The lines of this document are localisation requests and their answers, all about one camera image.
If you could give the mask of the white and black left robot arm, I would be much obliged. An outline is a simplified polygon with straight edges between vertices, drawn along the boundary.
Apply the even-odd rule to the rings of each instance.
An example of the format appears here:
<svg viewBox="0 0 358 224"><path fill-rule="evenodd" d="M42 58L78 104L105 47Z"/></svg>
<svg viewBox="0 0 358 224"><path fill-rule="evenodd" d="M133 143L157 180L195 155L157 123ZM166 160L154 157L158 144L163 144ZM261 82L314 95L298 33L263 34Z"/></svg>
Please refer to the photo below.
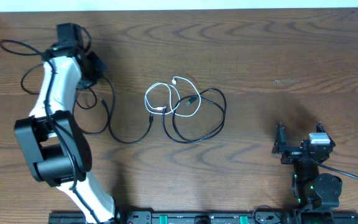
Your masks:
<svg viewBox="0 0 358 224"><path fill-rule="evenodd" d="M14 132L33 178L67 194L85 223L119 223L114 198L92 173L92 155L73 108L79 88L89 87L98 71L94 57L78 41L60 41L40 55L44 79L28 118Z"/></svg>

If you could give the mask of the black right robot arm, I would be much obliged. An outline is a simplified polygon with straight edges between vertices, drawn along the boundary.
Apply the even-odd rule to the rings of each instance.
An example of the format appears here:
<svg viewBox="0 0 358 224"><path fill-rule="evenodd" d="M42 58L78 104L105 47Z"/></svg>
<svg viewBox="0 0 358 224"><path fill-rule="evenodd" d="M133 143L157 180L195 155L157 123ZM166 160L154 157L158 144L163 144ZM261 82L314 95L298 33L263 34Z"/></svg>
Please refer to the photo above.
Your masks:
<svg viewBox="0 0 358 224"><path fill-rule="evenodd" d="M282 164L293 166L292 191L299 203L297 208L284 212L280 221L287 224L334 224L333 209L339 206L342 180L319 171L319 166L329 159L334 141L321 123L299 146L287 144L282 123L276 126L276 130L272 153L281 155Z"/></svg>

